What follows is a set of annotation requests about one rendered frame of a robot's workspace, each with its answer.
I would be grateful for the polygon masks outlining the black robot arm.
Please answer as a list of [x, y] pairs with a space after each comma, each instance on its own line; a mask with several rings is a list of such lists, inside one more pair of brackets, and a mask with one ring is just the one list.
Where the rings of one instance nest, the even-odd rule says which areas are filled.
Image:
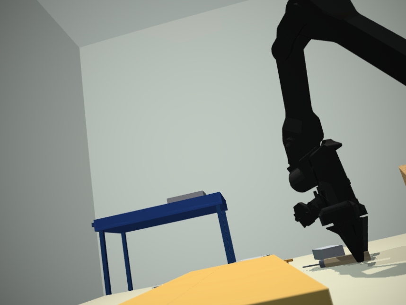
[[[304, 49], [311, 39], [335, 42], [406, 86], [406, 39], [356, 11], [350, 0], [288, 0], [272, 55], [285, 108], [282, 143], [290, 186], [306, 192], [327, 177], [345, 173], [336, 150], [342, 143], [324, 138], [311, 107]], [[320, 142], [322, 141], [321, 145]], [[325, 208], [321, 193], [297, 203], [294, 216], [306, 228]]]

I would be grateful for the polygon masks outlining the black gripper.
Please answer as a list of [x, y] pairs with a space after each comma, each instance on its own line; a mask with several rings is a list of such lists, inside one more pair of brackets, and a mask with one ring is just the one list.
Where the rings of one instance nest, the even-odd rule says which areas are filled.
[[317, 182], [317, 191], [325, 203], [319, 219], [322, 224], [338, 234], [357, 262], [364, 261], [368, 251], [368, 214], [365, 205], [358, 202], [346, 173], [336, 174]]

